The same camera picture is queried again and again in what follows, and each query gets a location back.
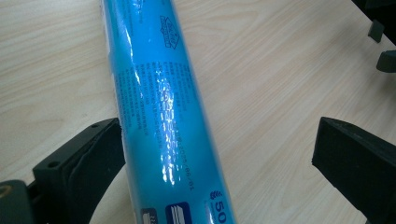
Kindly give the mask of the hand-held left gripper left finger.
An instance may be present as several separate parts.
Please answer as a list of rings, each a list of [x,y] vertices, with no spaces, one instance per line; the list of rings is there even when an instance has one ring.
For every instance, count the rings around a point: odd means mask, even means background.
[[[117,118],[89,126],[33,169],[41,224],[89,224],[124,166]]]

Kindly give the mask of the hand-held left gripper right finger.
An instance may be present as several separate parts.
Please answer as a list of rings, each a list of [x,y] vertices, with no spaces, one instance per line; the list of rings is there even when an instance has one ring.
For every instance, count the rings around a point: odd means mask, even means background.
[[[319,121],[312,164],[367,218],[396,224],[396,146],[351,123]]]

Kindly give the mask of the blue plastic-wrapped roll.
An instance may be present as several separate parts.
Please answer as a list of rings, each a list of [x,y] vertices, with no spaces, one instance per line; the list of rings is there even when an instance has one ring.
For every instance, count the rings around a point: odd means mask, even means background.
[[[236,224],[172,0],[101,0],[137,224]]]

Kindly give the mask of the dark table clamp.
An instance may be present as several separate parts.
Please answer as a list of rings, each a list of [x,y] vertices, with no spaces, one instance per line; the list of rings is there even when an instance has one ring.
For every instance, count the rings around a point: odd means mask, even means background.
[[[384,34],[385,26],[377,20],[372,21],[369,29],[368,36],[371,37],[376,43],[380,43]]]
[[[385,73],[396,73],[396,50],[383,51],[377,61],[376,69]]]

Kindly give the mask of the dark stand frame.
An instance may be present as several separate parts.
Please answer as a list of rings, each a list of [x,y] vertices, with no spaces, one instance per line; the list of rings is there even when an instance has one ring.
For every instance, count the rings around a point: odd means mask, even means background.
[[[371,21],[380,21],[384,34],[396,45],[396,0],[351,0]]]

